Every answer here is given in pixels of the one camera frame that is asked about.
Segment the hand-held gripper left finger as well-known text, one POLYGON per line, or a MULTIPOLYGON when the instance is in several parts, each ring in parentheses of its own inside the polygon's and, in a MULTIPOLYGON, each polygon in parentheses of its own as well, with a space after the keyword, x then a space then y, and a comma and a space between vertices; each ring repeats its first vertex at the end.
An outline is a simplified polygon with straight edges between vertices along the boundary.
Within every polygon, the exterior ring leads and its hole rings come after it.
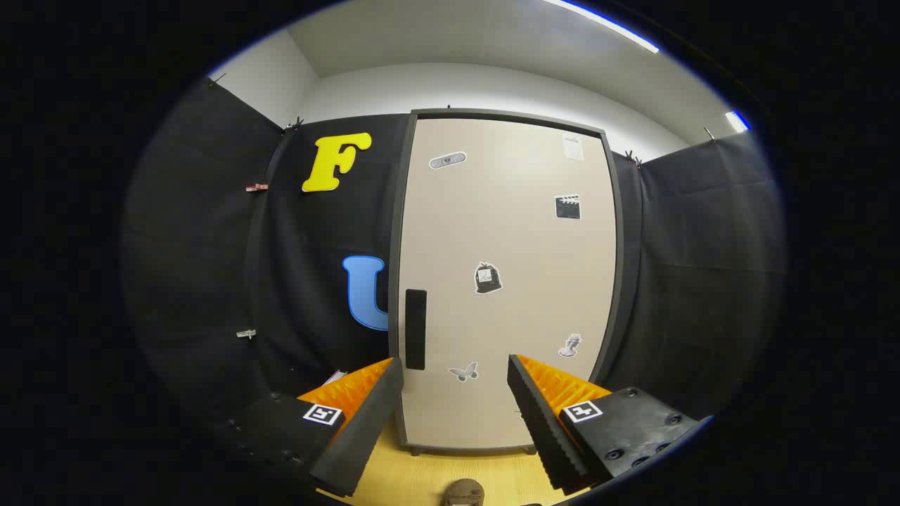
POLYGON ((387 358, 296 397, 269 394, 213 433, 280 486, 350 497, 402 388, 401 359, 387 358))

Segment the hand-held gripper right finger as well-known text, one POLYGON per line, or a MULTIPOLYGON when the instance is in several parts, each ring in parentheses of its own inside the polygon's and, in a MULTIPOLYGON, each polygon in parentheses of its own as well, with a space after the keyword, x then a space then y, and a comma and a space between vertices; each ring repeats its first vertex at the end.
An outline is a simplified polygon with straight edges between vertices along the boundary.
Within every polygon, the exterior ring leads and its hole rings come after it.
POLYGON ((521 353, 508 358, 508 387, 551 486, 566 495, 636 475, 712 422, 637 387, 610 391, 521 353))

